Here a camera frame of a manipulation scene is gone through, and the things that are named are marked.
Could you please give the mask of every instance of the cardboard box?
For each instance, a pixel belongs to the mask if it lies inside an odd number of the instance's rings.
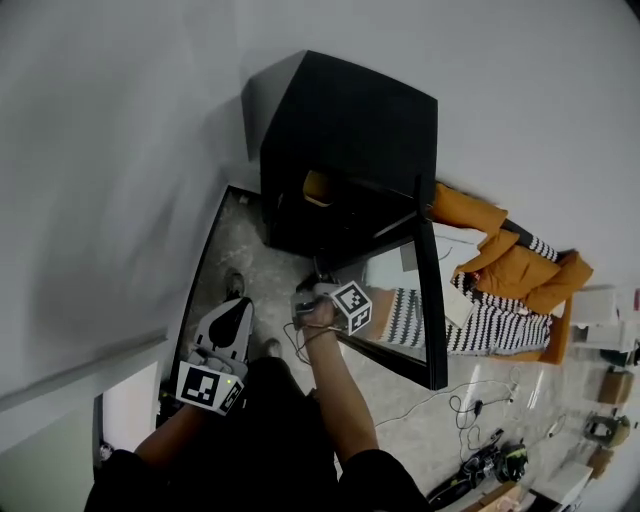
[[[600,478],[607,469],[607,466],[613,459],[613,450],[607,450],[606,448],[602,448],[601,446],[593,453],[593,455],[589,458],[589,462],[587,462],[587,466],[593,468],[593,473],[591,473],[591,478],[597,480]]]
[[[609,371],[602,381],[598,402],[619,405],[625,403],[631,394],[634,375],[631,372]]]
[[[498,487],[495,491],[485,494],[476,503],[464,509],[463,512],[495,512],[498,501],[502,497],[512,500],[520,498],[521,489],[515,482],[507,482]]]

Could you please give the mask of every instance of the forearm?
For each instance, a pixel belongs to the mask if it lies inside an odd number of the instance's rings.
[[[309,330],[306,335],[313,336]],[[349,373],[333,332],[307,345],[325,428],[341,464],[359,452],[378,448],[371,413]]]
[[[186,404],[136,448],[136,454],[154,469],[168,469],[191,440],[210,421],[208,411]]]

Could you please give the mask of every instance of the black sleeve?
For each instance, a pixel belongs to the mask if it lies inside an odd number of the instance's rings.
[[[117,450],[97,472],[85,512],[162,510],[166,482],[134,453]]]
[[[345,510],[431,510],[402,464],[381,450],[361,452],[347,461],[340,478],[340,496]]]

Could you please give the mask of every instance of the black and white striped clothing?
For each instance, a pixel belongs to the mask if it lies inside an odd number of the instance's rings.
[[[470,274],[458,274],[453,284],[474,303],[474,307],[462,329],[447,322],[448,353],[512,355],[544,350],[549,344],[550,315],[533,313],[519,300],[479,292]],[[380,341],[422,347],[424,340],[420,293],[397,289],[391,317]]]
[[[531,244],[529,245],[529,250],[547,258],[548,260],[553,261],[554,263],[560,258],[558,251],[556,251],[549,244],[540,240],[537,236],[533,236]]]

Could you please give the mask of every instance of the sneaker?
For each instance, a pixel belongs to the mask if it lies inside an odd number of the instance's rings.
[[[261,357],[277,357],[282,359],[282,343],[275,338],[269,338],[261,347]]]
[[[224,274],[224,285],[227,289],[226,300],[244,297],[244,277],[235,268],[229,267]]]

